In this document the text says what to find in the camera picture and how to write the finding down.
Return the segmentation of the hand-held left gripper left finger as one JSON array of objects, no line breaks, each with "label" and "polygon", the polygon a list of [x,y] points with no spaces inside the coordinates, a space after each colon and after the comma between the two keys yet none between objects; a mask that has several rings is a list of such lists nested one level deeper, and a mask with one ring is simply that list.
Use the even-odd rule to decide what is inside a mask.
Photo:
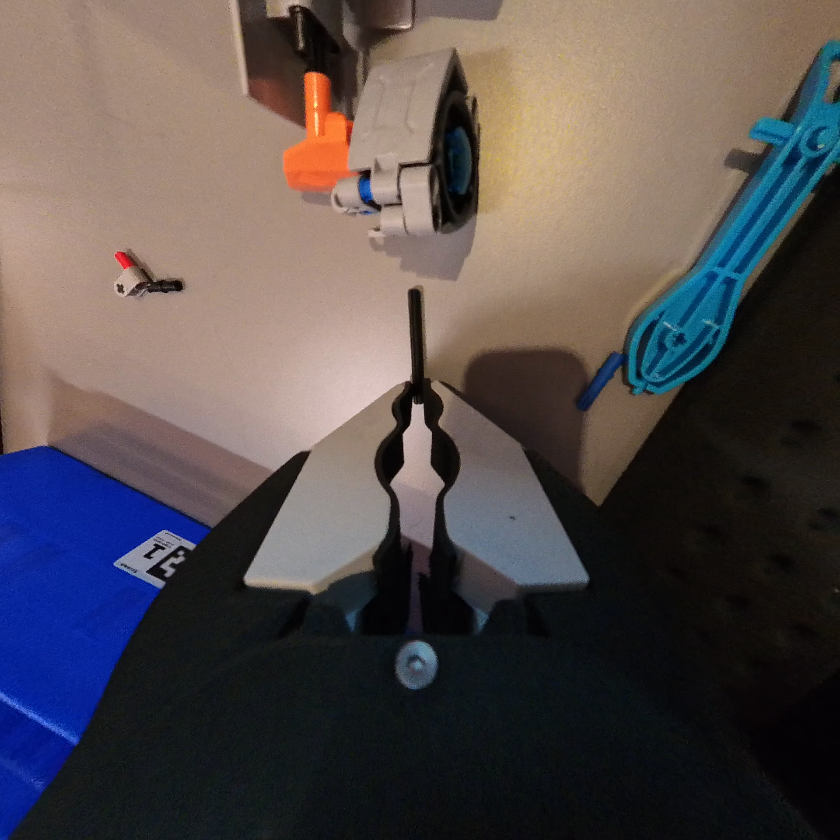
[{"label": "hand-held left gripper left finger", "polygon": [[315,444],[245,573],[251,589],[304,592],[361,632],[403,632],[411,554],[392,483],[413,388],[394,386]]}]

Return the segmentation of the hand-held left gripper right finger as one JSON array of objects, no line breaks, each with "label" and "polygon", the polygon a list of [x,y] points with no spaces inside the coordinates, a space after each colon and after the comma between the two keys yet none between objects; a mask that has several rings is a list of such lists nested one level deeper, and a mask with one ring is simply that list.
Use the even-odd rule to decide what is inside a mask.
[{"label": "hand-held left gripper right finger", "polygon": [[440,381],[426,380],[435,501],[426,629],[479,629],[500,602],[582,591],[590,583],[519,442]]}]

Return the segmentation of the black toy axle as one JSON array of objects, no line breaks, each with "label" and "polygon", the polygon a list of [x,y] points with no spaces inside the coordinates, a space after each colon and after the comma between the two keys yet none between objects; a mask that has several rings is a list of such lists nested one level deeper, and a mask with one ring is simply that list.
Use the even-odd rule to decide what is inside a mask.
[{"label": "black toy axle", "polygon": [[425,330],[424,301],[420,287],[413,287],[407,292],[409,340],[412,366],[412,396],[415,404],[424,402],[425,383]]}]

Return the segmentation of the blue storage bin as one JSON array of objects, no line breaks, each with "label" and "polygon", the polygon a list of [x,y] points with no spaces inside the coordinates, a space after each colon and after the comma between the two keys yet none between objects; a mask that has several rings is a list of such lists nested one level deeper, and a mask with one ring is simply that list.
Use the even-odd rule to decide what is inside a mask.
[{"label": "blue storage bin", "polygon": [[55,779],[209,527],[56,448],[1,458],[1,838]]}]

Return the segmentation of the grey wheel module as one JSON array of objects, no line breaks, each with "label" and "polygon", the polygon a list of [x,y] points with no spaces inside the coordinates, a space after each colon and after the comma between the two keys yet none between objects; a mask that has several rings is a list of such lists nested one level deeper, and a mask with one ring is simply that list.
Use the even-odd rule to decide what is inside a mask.
[{"label": "grey wheel module", "polygon": [[[476,215],[480,126],[458,52],[370,66],[375,36],[414,26],[415,2],[229,2],[247,98],[302,126],[281,170],[295,193],[374,219],[372,238],[452,234]],[[445,131],[463,124],[478,170],[466,198],[447,194]]]}]

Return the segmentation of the small blue toy pin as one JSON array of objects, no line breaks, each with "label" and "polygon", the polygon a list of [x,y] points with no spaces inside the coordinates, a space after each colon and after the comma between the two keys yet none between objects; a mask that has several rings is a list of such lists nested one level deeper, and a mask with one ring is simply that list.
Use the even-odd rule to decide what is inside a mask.
[{"label": "small blue toy pin", "polygon": [[575,402],[575,406],[580,412],[587,412],[592,407],[596,398],[602,393],[614,375],[621,371],[624,361],[625,355],[620,352],[612,352],[606,357]]}]

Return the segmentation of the black perforated mat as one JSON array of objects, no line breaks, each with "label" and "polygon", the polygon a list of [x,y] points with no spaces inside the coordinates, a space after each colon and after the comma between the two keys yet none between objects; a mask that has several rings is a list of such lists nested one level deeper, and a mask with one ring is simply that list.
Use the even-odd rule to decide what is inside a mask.
[{"label": "black perforated mat", "polygon": [[839,184],[602,505],[763,767],[838,838]]}]

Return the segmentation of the small black white red connector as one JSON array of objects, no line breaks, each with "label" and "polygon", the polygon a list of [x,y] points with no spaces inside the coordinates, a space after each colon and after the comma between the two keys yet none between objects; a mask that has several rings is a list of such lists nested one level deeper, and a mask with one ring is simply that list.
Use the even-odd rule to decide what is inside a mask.
[{"label": "small black white red connector", "polygon": [[121,298],[141,298],[152,294],[181,293],[185,284],[179,279],[155,279],[129,252],[116,251],[114,258],[120,266],[119,278],[113,283]]}]

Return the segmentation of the translucent blue round toy stud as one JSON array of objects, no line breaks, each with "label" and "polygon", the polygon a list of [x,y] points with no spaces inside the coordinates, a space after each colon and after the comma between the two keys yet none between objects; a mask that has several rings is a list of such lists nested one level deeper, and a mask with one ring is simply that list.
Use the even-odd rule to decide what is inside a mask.
[{"label": "translucent blue round toy stud", "polygon": [[472,135],[463,124],[444,132],[444,175],[447,194],[466,198],[476,189],[478,170]]}]

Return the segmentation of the light blue toy frame piece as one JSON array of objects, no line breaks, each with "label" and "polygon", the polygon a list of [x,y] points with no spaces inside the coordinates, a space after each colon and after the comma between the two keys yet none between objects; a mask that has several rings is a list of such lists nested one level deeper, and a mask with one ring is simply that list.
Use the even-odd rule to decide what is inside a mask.
[{"label": "light blue toy frame piece", "polygon": [[838,60],[839,43],[831,40],[804,78],[793,115],[752,126],[750,139],[769,147],[761,166],[692,269],[626,336],[625,377],[633,394],[667,393],[718,357],[748,279],[838,163],[839,104],[828,96]]}]

